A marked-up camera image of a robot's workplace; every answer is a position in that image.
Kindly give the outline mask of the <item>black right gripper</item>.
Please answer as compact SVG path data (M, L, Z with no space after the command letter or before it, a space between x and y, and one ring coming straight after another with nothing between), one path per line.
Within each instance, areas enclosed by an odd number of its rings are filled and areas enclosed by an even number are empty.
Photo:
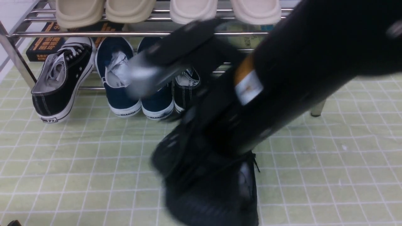
M255 154L251 151L234 156L214 153L216 148L202 134L215 118L229 106L231 93L229 70L214 77L213 72L224 62L235 64L245 58L231 44L215 36L227 19L195 20L151 44L128 61L126 72L131 84L127 93L146 99L170 82L193 70L200 83L192 92L177 118L178 126L156 147L152 155L154 168L166 184L192 183L208 175L214 176L239 166L235 179L240 185L255 183Z

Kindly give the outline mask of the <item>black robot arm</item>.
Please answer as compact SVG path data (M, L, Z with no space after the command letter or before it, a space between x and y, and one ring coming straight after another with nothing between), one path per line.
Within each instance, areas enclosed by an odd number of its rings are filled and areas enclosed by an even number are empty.
M230 166L356 76L401 72L400 0L302 0L249 54L215 36L225 22L191 22L129 62L135 97L187 66L207 76L152 154L169 181Z

